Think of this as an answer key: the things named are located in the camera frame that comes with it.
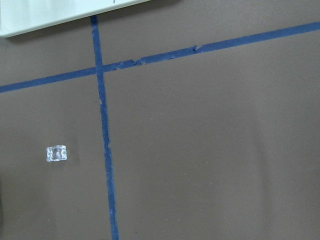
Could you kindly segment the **cream bear tray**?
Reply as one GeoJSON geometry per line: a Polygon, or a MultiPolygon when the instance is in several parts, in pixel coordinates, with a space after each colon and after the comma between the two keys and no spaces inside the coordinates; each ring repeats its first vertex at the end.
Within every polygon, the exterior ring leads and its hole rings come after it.
{"type": "Polygon", "coordinates": [[[179,0],[2,0],[0,37],[15,38],[99,15],[104,22],[113,21],[177,4],[179,0]]]}

